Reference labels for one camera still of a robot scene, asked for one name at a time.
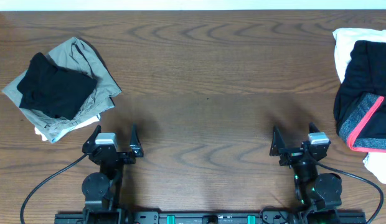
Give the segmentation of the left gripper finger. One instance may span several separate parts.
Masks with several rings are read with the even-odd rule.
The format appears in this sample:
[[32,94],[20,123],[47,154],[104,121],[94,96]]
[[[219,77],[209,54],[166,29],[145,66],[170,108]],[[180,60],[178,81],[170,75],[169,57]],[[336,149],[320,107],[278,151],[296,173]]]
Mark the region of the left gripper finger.
[[84,154],[91,154],[96,149],[95,139],[101,133],[101,126],[97,125],[92,135],[85,141],[82,146]]
[[137,126],[135,124],[132,125],[129,146],[130,146],[132,152],[134,153],[135,157],[144,157],[144,151],[143,151],[142,145],[139,141],[139,137],[138,137],[138,133],[137,133]]

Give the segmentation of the black leggings red waistband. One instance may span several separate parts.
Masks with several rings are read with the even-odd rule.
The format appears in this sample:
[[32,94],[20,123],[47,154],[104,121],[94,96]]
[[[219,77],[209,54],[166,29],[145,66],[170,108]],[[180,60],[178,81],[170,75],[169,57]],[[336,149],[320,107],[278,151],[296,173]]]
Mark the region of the black leggings red waistband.
[[349,149],[386,153],[386,43],[355,43],[333,113]]

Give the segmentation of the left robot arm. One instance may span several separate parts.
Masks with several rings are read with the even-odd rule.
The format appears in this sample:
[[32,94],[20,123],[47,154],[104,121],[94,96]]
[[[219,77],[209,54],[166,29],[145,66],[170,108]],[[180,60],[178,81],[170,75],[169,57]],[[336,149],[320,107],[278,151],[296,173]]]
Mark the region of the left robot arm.
[[130,150],[120,152],[116,134],[102,133],[97,126],[82,146],[82,152],[100,166],[98,172],[88,175],[82,183],[85,196],[84,223],[133,223],[133,215],[120,205],[121,185],[125,165],[133,165],[144,151],[134,124],[129,141]]

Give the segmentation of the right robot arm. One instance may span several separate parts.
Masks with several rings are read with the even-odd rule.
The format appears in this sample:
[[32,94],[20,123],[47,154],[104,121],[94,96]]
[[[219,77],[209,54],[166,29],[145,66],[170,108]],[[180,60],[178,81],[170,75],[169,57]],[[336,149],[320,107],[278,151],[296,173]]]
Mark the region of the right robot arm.
[[294,172],[296,198],[301,206],[286,217],[286,223],[332,223],[342,204],[342,180],[334,173],[318,172],[319,161],[327,156],[331,141],[324,132],[309,124],[308,139],[299,147],[287,147],[280,130],[273,127],[270,156],[279,157],[280,166]]

